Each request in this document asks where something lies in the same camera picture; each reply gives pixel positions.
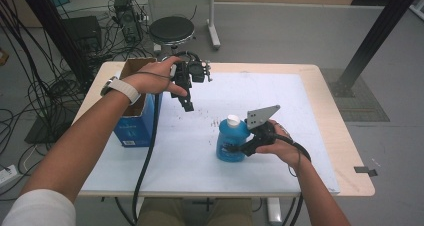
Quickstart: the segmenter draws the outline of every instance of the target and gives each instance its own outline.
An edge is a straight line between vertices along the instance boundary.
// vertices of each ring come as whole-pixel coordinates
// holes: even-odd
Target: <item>blue box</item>
[[[134,74],[144,65],[156,62],[154,58],[133,58],[125,62],[120,78]],[[142,94],[139,100],[129,106],[113,130],[124,147],[149,147],[154,118],[153,94]],[[159,112],[162,94],[159,97]]]

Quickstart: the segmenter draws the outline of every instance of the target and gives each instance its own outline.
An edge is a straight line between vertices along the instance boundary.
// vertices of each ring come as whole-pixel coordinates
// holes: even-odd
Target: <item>forearm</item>
[[[73,202],[128,104],[129,99],[115,90],[100,99],[56,142],[21,194],[51,189]]]
[[[350,225],[315,168],[305,157],[296,173],[312,225]]]

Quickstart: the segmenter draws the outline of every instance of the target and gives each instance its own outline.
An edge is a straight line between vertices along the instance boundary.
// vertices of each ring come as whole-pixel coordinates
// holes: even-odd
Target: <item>black stool seat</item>
[[[165,17],[150,25],[150,36],[157,44],[181,44],[190,39],[193,33],[193,23],[183,17]]]

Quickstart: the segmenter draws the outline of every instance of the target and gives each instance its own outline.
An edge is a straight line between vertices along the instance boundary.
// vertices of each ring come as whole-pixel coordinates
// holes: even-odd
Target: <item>white watch strap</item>
[[[119,92],[125,94],[131,101],[131,105],[134,104],[137,99],[140,97],[137,89],[135,89],[131,84],[125,83],[119,79],[113,80],[109,84],[110,88],[116,89]]]

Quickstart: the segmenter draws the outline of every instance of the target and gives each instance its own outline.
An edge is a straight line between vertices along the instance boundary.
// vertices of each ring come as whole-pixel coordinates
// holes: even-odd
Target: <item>left hand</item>
[[[170,82],[169,78],[172,65],[180,60],[180,58],[172,56],[163,62],[148,63],[139,70],[139,72],[147,73],[133,74],[123,80],[134,86],[140,93],[168,91],[180,96],[186,96],[187,91]]]

